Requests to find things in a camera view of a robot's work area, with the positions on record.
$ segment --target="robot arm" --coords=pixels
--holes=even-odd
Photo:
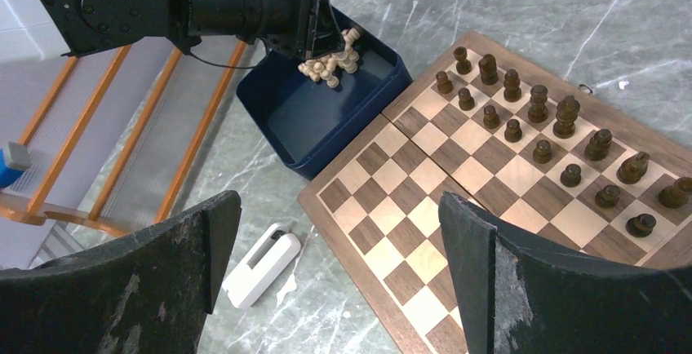
[[[0,64],[84,56],[145,37],[191,53],[203,36],[261,39],[300,60],[342,51],[329,0],[0,0]]]

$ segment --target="dark brown chess piece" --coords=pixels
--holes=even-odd
[[[618,168],[618,180],[622,181],[623,184],[635,184],[646,175],[650,159],[651,155],[644,152],[639,152],[626,159]]]
[[[471,73],[473,66],[471,65],[471,60],[468,60],[468,52],[466,47],[457,46],[454,51],[454,57],[456,60],[456,72],[465,75]]]
[[[547,139],[541,139],[534,148],[533,153],[534,161],[539,164],[545,164],[550,162],[552,158],[552,149],[550,147],[550,142]]]
[[[609,209],[618,204],[620,200],[620,187],[617,185],[606,185],[596,194],[596,205],[603,209]]]
[[[478,68],[481,70],[481,82],[483,85],[494,85],[499,77],[497,74],[497,61],[491,54],[484,55],[478,61]]]
[[[519,73],[515,69],[509,69],[504,74],[504,99],[509,103],[515,103],[521,98],[521,88],[519,85]]]
[[[582,168],[577,164],[569,164],[560,174],[560,183],[565,187],[573,188],[582,182]]]
[[[437,74],[435,74],[435,79],[437,79],[437,89],[443,95],[450,93],[454,88],[454,85],[452,85],[452,81],[450,81],[450,76],[448,76],[447,73],[445,73],[444,71],[440,71]]]
[[[692,194],[692,178],[680,177],[673,185],[659,192],[659,201],[669,209],[676,209],[690,201],[690,194]]]
[[[504,138],[510,143],[519,142],[521,140],[521,135],[523,131],[521,130],[521,125],[517,119],[509,119],[507,121],[507,128],[504,130]]]
[[[459,89],[459,93],[457,95],[459,96],[459,109],[462,111],[471,110],[476,106],[476,100],[473,99],[473,96],[471,96],[471,91],[469,91],[467,88],[462,87]]]
[[[613,135],[610,130],[602,129],[596,131],[584,148],[584,156],[589,161],[600,161],[608,156],[608,149],[613,142]]]
[[[557,103],[557,113],[555,114],[557,122],[552,127],[552,133],[562,139],[567,139],[574,135],[576,130],[574,122],[579,117],[580,109],[581,104],[573,95],[568,95]]]
[[[633,237],[649,236],[656,227],[656,218],[651,214],[640,214],[632,217],[625,224],[628,233]]]
[[[494,106],[487,105],[483,108],[483,124],[489,129],[499,127],[499,115]]]
[[[544,85],[536,85],[531,88],[531,98],[529,100],[529,120],[533,123],[542,123],[548,119],[548,88]]]

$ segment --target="blue bin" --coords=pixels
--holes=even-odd
[[[340,28],[356,26],[334,8]],[[340,84],[313,82],[299,62],[271,52],[243,78],[237,97],[284,165],[311,180],[413,81],[401,57],[365,31],[353,45],[358,70]]]

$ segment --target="dark chessboard square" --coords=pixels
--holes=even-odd
[[[570,240],[565,233],[561,232],[560,229],[556,228],[552,223],[545,225],[540,232],[538,232],[538,235],[552,242],[556,242],[561,246],[566,246],[572,250],[579,250],[579,246],[576,245],[574,241]]]
[[[387,193],[374,179],[368,179],[366,183],[353,194],[353,197],[358,204],[361,205],[363,210],[369,214],[385,197],[387,197]]]
[[[673,224],[679,225],[692,215],[692,203],[687,203],[676,209],[669,209],[659,201],[659,192],[673,183],[675,183],[674,178],[664,174],[639,196],[639,200],[661,214],[664,218],[673,222]]]
[[[497,175],[516,156],[517,154],[496,136],[491,136],[473,154],[473,158],[493,175]]]
[[[428,119],[413,107],[408,108],[406,112],[394,122],[394,126],[409,138],[413,138],[418,134],[418,131],[421,131],[426,124],[428,124]]]
[[[495,111],[497,112],[497,114],[499,116],[499,126],[493,128],[493,129],[487,129],[486,125],[483,124],[483,118],[485,117],[485,115],[483,114],[483,109],[488,105],[494,106]],[[471,119],[474,122],[478,123],[479,126],[488,130],[489,132],[498,134],[498,137],[503,138],[503,136],[500,136],[499,134],[504,133],[505,124],[507,124],[507,121],[509,119],[511,119],[512,116],[514,116],[514,115],[512,115],[512,113],[509,112],[508,109],[506,109],[505,107],[503,107],[502,105],[497,103],[495,100],[490,100],[487,103],[483,104],[483,108],[479,108],[478,111],[476,113],[474,113],[473,116],[471,116]]]
[[[456,308],[456,294],[450,274],[450,266],[446,266],[432,281],[428,282],[428,288],[435,294],[435,297],[440,300],[448,312]]]
[[[448,139],[430,158],[448,174],[454,173],[469,155],[454,140]]]
[[[465,189],[461,188],[459,183],[454,181],[454,179],[452,179],[451,177],[447,177],[444,180],[442,180],[440,185],[438,185],[437,188],[435,188],[430,193],[430,198],[439,205],[440,200],[442,200],[442,194],[444,192],[452,192],[466,199],[469,199],[471,197],[470,195],[468,195],[468,192],[466,192]]]
[[[583,250],[591,256],[630,265],[636,264],[646,256],[646,252],[642,248],[610,225],[598,233]]]
[[[370,252],[372,247],[384,238],[384,233],[370,217],[365,217],[348,235],[363,254]]]
[[[432,83],[430,88],[435,91],[435,93],[438,93],[442,97],[448,99],[450,102],[456,98],[457,92],[459,89],[462,87],[468,85],[466,81],[464,81],[460,76],[456,75],[455,73],[452,73],[451,71],[447,71],[447,77],[450,78],[450,81],[452,81],[452,91],[447,93],[447,94],[442,94],[440,93],[440,90],[437,89],[437,80]]]
[[[384,278],[384,284],[392,291],[394,297],[403,306],[425,287],[423,281],[413,271],[407,262],[399,264]]]
[[[423,244],[425,236],[408,218],[404,218],[387,238],[394,244],[404,258],[407,258],[418,246]]]
[[[464,331],[450,315],[442,319],[425,337],[435,351],[441,354],[464,353],[468,350]]]
[[[373,143],[363,150],[356,161],[368,172],[368,175],[374,175],[388,159],[387,153],[376,143]]]
[[[550,147],[552,150],[552,157],[550,161],[544,163],[544,164],[539,164],[538,162],[534,161],[534,149],[536,148],[536,144],[539,142],[539,140],[545,139],[548,142],[550,142]],[[548,173],[558,162],[562,161],[562,158],[565,158],[567,155],[567,150],[560,146],[559,144],[556,144],[555,142],[551,141],[549,138],[546,138],[545,135],[538,134],[532,140],[529,144],[526,145],[520,152],[519,155],[527,160],[528,162],[531,163],[531,165],[535,166],[543,172],[544,174]]]
[[[428,240],[430,240],[438,252],[443,255],[447,255],[447,252],[445,251],[445,243],[442,240],[442,227],[435,229],[435,232],[432,232],[430,237],[428,237]]]
[[[481,74],[478,74],[477,77],[471,81],[471,86],[475,87],[479,91],[482,91],[489,97],[493,97],[495,94],[504,91],[504,73],[502,70],[498,70],[498,81],[494,83],[493,85],[486,85],[483,83],[481,80]]]
[[[478,190],[475,197],[490,213],[498,217],[519,200],[519,196],[496,177]]]
[[[610,144],[610,148],[608,149],[608,155],[605,156],[604,159],[600,161],[589,161],[586,156],[584,156],[584,149],[588,145],[588,141],[591,139],[591,137],[596,134],[596,131],[591,131],[586,138],[582,139],[579,144],[577,144],[576,147],[572,150],[572,153],[577,156],[580,160],[583,162],[586,162],[591,168],[598,170],[599,172],[603,172],[604,170],[608,169],[610,165],[615,162],[620,156],[625,153],[625,148],[618,144],[617,142],[613,141]]]
[[[517,112],[517,117],[519,117],[521,120],[524,122],[527,122],[531,124],[532,127],[534,127],[538,131],[543,131],[545,130],[545,127],[550,126],[550,123],[555,120],[555,113],[557,112],[557,106],[550,101],[545,103],[545,106],[548,107],[548,118],[545,119],[544,122],[540,123],[534,123],[531,120],[529,120],[529,107],[531,106],[531,103],[526,103],[521,109],[519,109],[519,112]]]
[[[389,197],[392,198],[404,214],[408,215],[427,195],[412,178],[407,177],[392,191]]]
[[[567,191],[547,177],[539,180],[521,198],[547,220],[555,218],[574,200]]]
[[[410,175],[427,157],[423,150],[409,140],[394,153],[392,159],[407,175]]]
[[[453,104],[448,104],[430,121],[445,135],[452,136],[468,118]]]
[[[334,179],[327,188],[320,194],[320,198],[332,213],[340,208],[351,197],[351,193],[346,189],[341,180]]]
[[[632,204],[636,198],[624,189],[620,189],[620,199],[618,204],[609,209],[604,209],[596,204],[596,194],[601,191],[606,185],[613,184],[612,181],[608,180],[605,176],[600,175],[593,183],[589,184],[586,189],[579,194],[577,199],[581,201],[586,207],[594,211],[596,214],[600,215],[606,221],[613,222],[613,219],[620,215],[629,205]]]

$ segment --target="marble surface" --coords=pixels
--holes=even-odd
[[[690,0],[332,0],[395,48],[413,77],[473,29],[692,147]],[[252,61],[262,55],[252,48]],[[221,294],[202,353],[387,353],[393,341],[296,201],[305,181],[285,169],[229,94],[205,159],[178,209],[224,189],[243,198],[230,268],[271,223],[289,223],[300,257],[247,311]],[[85,205],[90,203],[97,183]],[[107,237],[77,230],[86,246]],[[295,280],[295,290],[291,288]],[[277,294],[285,293],[279,302]]]

